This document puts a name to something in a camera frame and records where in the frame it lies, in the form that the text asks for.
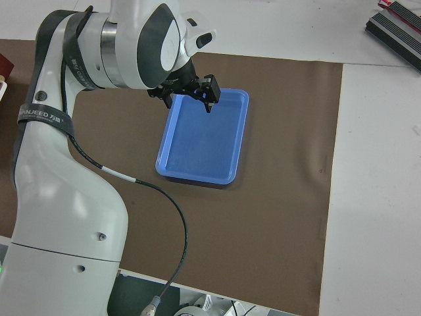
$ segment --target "metal ring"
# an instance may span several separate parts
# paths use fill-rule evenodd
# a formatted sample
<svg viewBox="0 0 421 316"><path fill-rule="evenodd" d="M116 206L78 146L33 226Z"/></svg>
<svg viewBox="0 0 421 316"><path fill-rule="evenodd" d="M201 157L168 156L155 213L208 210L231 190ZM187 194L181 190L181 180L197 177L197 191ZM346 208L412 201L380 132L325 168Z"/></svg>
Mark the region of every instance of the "metal ring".
<svg viewBox="0 0 421 316"><path fill-rule="evenodd" d="M121 76L116 56L117 24L105 21L101 34L101 56L105 73L116 87L128 88Z"/></svg>

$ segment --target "white table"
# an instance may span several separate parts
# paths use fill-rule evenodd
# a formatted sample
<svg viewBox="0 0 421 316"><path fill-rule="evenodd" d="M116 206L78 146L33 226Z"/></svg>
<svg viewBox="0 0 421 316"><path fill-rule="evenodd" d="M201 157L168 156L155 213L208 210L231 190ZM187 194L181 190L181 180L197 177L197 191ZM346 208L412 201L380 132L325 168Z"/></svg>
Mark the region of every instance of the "white table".
<svg viewBox="0 0 421 316"><path fill-rule="evenodd" d="M376 2L182 1L217 27L208 52L345 63L321 316L421 315L421 81L364 32ZM420 14L421 3L401 3ZM90 4L109 8L0 0L0 38L32 40L52 10Z"/></svg>

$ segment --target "black velcro strap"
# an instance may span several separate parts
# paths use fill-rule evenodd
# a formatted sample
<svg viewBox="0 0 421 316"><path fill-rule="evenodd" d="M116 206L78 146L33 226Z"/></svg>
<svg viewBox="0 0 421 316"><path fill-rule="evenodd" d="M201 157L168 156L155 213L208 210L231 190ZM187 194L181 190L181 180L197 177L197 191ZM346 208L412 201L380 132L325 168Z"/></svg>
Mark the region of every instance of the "black velcro strap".
<svg viewBox="0 0 421 316"><path fill-rule="evenodd" d="M83 30L91 14L92 10L89 10L75 13L69 18L66 30L64 31L63 58L67 67L79 83L86 89L95 90L102 89L102 87L97 86L91 77L89 77L78 43L80 32Z"/></svg>
<svg viewBox="0 0 421 316"><path fill-rule="evenodd" d="M20 107L18 123L36 120L44 122L74 137L72 118L63 111L46 104L25 103Z"/></svg>

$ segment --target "blue plastic tray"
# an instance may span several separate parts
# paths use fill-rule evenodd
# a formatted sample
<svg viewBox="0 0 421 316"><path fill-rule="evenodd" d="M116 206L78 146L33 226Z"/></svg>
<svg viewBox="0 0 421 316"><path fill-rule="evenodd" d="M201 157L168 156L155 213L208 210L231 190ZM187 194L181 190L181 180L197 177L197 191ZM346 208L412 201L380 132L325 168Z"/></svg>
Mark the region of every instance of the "blue plastic tray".
<svg viewBox="0 0 421 316"><path fill-rule="evenodd" d="M176 95L156 163L163 176L229 184L235 178L249 95L243 90L221 89L211 113L203 104Z"/></svg>

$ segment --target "brown mat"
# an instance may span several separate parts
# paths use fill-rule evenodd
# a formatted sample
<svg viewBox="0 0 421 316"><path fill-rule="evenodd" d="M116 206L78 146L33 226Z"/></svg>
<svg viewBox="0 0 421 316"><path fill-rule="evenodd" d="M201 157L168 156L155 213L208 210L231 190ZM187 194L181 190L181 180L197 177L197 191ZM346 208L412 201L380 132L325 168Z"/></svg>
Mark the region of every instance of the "brown mat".
<svg viewBox="0 0 421 316"><path fill-rule="evenodd" d="M34 43L1 40L0 53L16 65L0 104L0 234L10 236L16 216L11 149ZM184 208L191 243L179 283L317 315L342 65L215 54L198 54L194 62L201 76L213 73L221 87L251 97L232 185L204 188L156 173L168 111L145 91L81 93L78 141L100 163L162 186ZM183 242L175 210L148 188L101 175L129 213L121 267L168 278Z"/></svg>

